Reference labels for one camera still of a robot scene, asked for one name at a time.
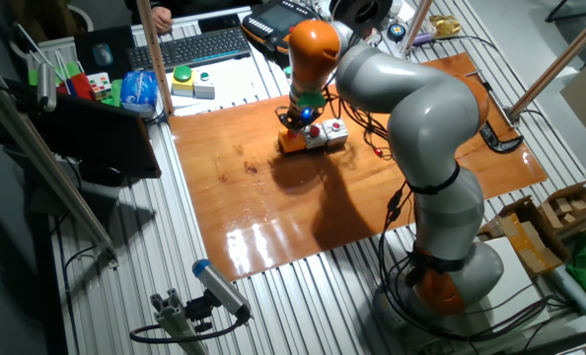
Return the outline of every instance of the orange wooden surface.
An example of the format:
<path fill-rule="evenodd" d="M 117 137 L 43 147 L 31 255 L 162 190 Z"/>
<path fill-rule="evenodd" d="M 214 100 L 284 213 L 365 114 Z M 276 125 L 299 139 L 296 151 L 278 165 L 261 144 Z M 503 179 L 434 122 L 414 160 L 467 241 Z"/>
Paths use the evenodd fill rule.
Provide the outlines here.
<path fill-rule="evenodd" d="M 464 53 L 427 65 L 475 71 Z M 344 150 L 282 156 L 274 109 L 288 100 L 170 119 L 207 256 L 232 280 L 380 233 L 387 202 L 403 183 L 398 166 L 379 159 L 348 118 Z M 318 121 L 330 118 L 326 109 Z M 488 120 L 503 139 L 516 136 L 494 106 Z M 476 175 L 485 198 L 547 178 L 525 144 L 498 155 L 477 135 L 456 158 Z M 406 224 L 407 212 L 392 227 Z"/>

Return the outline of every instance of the white box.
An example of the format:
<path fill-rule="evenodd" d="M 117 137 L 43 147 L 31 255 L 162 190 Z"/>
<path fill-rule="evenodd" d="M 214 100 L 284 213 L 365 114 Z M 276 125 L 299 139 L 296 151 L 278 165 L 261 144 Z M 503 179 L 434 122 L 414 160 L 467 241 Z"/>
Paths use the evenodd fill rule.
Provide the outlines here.
<path fill-rule="evenodd" d="M 324 132 L 328 138 L 327 146 L 329 148 L 342 147 L 348 139 L 348 129 L 341 118 L 333 118 L 322 123 Z"/>
<path fill-rule="evenodd" d="M 313 137 L 311 135 L 311 130 L 313 129 L 313 127 L 317 127 L 317 129 L 319 130 L 317 137 Z M 324 127 L 320 123 L 311 124 L 304 127 L 304 129 L 302 129 L 302 134 L 304 134 L 304 139 L 306 140 L 306 149 L 323 147 L 326 145 L 326 142 L 328 141 L 328 137 L 326 136 Z"/>
<path fill-rule="evenodd" d="M 209 72 L 195 70 L 194 76 L 194 98 L 195 99 L 214 99 L 216 91 L 214 89 L 214 80 Z"/>

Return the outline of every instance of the orange block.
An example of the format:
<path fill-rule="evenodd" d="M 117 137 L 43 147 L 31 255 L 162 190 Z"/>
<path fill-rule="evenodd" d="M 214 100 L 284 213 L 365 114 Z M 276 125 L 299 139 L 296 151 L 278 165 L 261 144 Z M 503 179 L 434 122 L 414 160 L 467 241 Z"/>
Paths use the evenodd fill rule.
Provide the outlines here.
<path fill-rule="evenodd" d="M 277 141 L 282 147 L 282 152 L 292 153 L 306 149 L 306 139 L 303 134 L 289 133 L 288 129 L 281 129 Z"/>

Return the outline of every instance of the green button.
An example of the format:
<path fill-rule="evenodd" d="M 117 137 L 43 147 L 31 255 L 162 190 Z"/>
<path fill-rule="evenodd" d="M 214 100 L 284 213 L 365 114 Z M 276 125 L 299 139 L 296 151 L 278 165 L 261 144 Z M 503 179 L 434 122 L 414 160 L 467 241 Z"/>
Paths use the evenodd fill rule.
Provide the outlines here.
<path fill-rule="evenodd" d="M 178 82 L 186 82 L 192 77 L 192 69 L 185 65 L 178 66 L 173 71 L 173 75 Z"/>

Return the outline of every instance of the black keyboard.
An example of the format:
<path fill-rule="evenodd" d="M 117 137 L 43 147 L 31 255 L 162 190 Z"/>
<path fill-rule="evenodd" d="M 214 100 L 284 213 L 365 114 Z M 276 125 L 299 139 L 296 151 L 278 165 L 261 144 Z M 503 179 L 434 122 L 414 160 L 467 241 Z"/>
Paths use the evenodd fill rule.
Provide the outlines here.
<path fill-rule="evenodd" d="M 211 64 L 251 54 L 250 44 L 241 28 L 226 29 L 203 35 L 160 42 L 164 66 L 172 69 L 180 65 L 190 67 Z M 153 62 L 148 46 L 126 49 L 131 70 L 151 70 Z"/>

